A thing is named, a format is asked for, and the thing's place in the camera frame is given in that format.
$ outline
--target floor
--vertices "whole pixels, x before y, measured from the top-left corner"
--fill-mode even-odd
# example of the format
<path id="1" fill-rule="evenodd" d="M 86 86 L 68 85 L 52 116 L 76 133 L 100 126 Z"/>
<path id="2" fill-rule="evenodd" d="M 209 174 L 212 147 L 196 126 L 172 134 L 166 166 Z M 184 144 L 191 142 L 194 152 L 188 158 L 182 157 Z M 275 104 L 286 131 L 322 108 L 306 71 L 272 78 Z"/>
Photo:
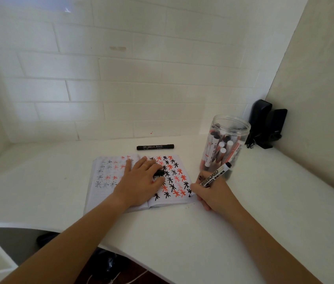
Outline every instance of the floor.
<path id="1" fill-rule="evenodd" d="M 130 265 L 123 270 L 118 277 L 114 280 L 113 284 L 127 284 L 135 279 L 137 276 L 145 272 L 146 269 L 142 266 L 131 262 Z M 76 279 L 75 284 L 108 284 L 110 281 L 100 281 L 96 280 L 91 276 L 87 266 L 83 268 L 79 277 Z M 168 284 L 155 274 L 150 271 L 143 274 L 141 277 L 137 278 L 132 284 Z"/>

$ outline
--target plastic container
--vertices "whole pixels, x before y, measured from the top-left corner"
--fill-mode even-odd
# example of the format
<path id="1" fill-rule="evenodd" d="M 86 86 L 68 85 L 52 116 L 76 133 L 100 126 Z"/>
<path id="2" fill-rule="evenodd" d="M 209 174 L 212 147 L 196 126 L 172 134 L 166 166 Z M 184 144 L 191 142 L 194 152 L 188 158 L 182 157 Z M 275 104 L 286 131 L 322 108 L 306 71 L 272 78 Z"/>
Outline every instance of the plastic container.
<path id="1" fill-rule="evenodd" d="M 248 122 L 238 117 L 216 115 L 202 153 L 200 170 L 214 172 L 225 162 L 230 162 L 231 168 L 224 174 L 224 177 L 228 179 L 240 150 L 246 142 L 250 128 L 251 125 Z"/>

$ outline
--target open notebook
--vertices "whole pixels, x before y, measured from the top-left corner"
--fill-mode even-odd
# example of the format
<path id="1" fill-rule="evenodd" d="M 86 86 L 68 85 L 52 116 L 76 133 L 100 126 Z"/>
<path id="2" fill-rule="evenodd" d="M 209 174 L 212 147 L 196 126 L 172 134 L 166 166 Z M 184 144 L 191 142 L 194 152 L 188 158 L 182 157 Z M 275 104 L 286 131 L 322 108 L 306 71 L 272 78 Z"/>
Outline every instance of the open notebook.
<path id="1" fill-rule="evenodd" d="M 102 156 L 94 160 L 84 214 L 96 207 L 113 192 L 123 176 L 125 163 L 128 158 L 132 159 L 132 165 L 134 165 L 141 156 L 138 154 L 126 156 Z M 197 201 L 197 198 L 193 197 L 193 193 L 190 190 L 191 181 L 179 156 L 156 155 L 149 157 L 149 159 L 153 158 L 157 160 L 157 163 L 163 165 L 163 170 L 165 171 L 164 177 L 166 180 L 149 201 L 140 206 L 131 207 L 127 212 L 144 210 L 153 206 Z"/>

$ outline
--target left hand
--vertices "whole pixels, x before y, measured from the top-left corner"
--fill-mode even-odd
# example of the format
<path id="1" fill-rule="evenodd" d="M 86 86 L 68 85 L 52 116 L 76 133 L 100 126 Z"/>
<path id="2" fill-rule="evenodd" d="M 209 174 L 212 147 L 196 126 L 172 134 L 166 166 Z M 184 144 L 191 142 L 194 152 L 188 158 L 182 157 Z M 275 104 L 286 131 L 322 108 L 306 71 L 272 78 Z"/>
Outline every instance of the left hand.
<path id="1" fill-rule="evenodd" d="M 125 172 L 121 181 L 115 187 L 113 194 L 117 195 L 126 207 L 137 206 L 148 201 L 154 193 L 162 186 L 165 177 L 161 176 L 153 183 L 153 175 L 163 166 L 156 164 L 156 160 L 147 161 L 147 157 L 142 157 L 133 168 L 132 160 L 126 161 Z"/>

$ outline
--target white desk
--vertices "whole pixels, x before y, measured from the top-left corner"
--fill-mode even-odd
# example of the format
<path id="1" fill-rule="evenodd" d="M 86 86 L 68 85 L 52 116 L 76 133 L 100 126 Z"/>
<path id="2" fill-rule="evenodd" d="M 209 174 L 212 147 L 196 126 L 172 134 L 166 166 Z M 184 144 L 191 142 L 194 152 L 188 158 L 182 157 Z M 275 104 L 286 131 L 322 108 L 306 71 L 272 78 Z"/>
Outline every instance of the white desk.
<path id="1" fill-rule="evenodd" d="M 190 177 L 206 136 L 14 145 L 0 157 L 0 227 L 62 231 L 83 215 L 92 161 L 174 143 Z M 334 189 L 275 149 L 243 149 L 242 205 L 323 283 L 334 283 Z M 174 283 L 263 283 L 235 231 L 201 205 L 125 214 L 102 245 Z"/>

